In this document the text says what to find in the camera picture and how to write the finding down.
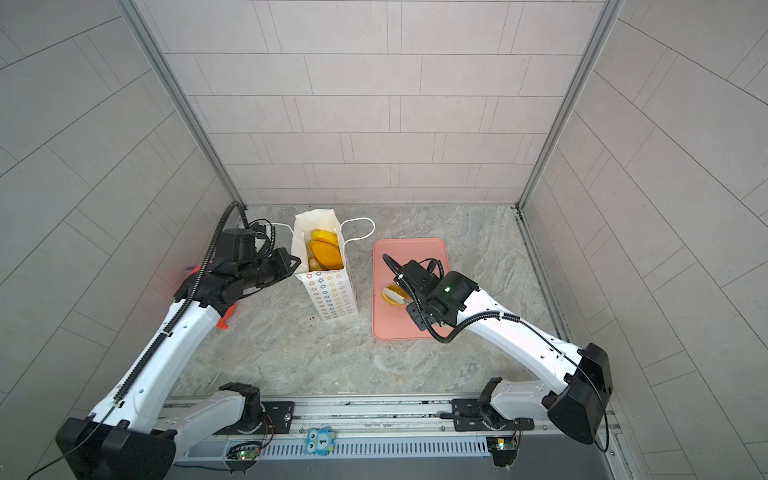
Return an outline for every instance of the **yellow food item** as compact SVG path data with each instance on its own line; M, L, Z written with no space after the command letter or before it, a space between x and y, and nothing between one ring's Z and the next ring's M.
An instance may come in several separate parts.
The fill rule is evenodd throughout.
M338 247L319 240L312 240L310 242L310 250L315 254L317 261L322 265L325 265L329 270L344 268L344 264L341 260L341 252Z
M338 236L334 232L329 232L328 230L320 230L318 228L312 230L312 240L330 243L335 247L339 246Z
M310 272L322 272L326 268L317 261L317 258L310 257Z
M385 302L394 306L405 305L410 300L410 297L405 290L394 283L384 287L384 290L382 290L382 297Z

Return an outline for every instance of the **mounting plate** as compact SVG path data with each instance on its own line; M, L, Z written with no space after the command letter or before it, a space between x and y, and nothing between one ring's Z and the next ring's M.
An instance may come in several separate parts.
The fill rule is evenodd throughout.
M468 417L467 419L454 419L453 428L457 432L503 432L508 430L515 430L518 427L516 422L519 422L523 431L533 430L533 419L515 419L507 422L500 430L492 430L485 426L482 420L480 420L480 411L478 409L477 399L453 399L451 400L451 407L453 415L459 415L462 417Z

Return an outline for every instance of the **white paper bag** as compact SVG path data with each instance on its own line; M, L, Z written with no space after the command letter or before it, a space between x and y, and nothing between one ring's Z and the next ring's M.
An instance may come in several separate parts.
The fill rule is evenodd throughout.
M373 224L373 230L368 235L359 238L344 240L341 227L354 220L368 220ZM323 272L310 272L310 263L307 259L307 244L312 240L312 230L319 228L334 232L339 238L339 250L344 268L341 270L327 270ZM301 259L301 265L296 269L294 276L301 280L306 291L310 295L320 317L326 320L345 315L357 315L357 301L352 281L349 279L349 263L346 259L346 244L355 240L370 237L376 230L376 224L368 217L359 217L345 220L339 223L333 209L317 209L296 215L293 224L293 242L291 254Z

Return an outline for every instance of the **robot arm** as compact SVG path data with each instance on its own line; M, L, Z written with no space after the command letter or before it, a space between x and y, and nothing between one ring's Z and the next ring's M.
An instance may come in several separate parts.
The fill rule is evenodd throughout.
M384 255L395 283L412 299L406 311L415 324L442 343L451 342L464 329L471 330L541 379L535 391L521 391L512 382L493 379L481 396L479 413L485 424L499 429L518 417L549 418L574 440L593 443L613 392L606 353L593 343L580 349L551 336L515 315L466 276L444 274L438 260L427 260L431 260L427 267L414 260L401 266ZM439 277L433 273L435 267ZM434 323L447 324L453 331L440 336L432 328Z

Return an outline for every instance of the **bag handle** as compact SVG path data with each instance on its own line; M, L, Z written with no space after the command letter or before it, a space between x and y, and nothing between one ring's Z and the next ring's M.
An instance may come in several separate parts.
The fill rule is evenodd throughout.
M371 219L369 219L368 217L357 217L357 218L350 218L349 220L344 220L344 221L341 223L341 226L342 226L342 227L344 227L344 224L345 224L345 223L347 223L347 222L353 222L353 221L355 221L355 220L368 220L368 221L369 221L369 222L370 222L370 223L373 225L373 230L371 230L371 231L370 231L370 233L368 233L368 235L365 235L364 237L358 237L358 238L350 238L349 240L345 240L345 241L344 241L344 245L343 245L344 247L346 247L346 245L347 245L349 242L353 242L353 241L355 241L355 240L362 240L362 239L364 239L364 238L368 238L368 237L370 237L371 235L373 235L373 232L375 232L375 231L376 231L376 223L374 223L374 221L373 221L373 220L371 220Z

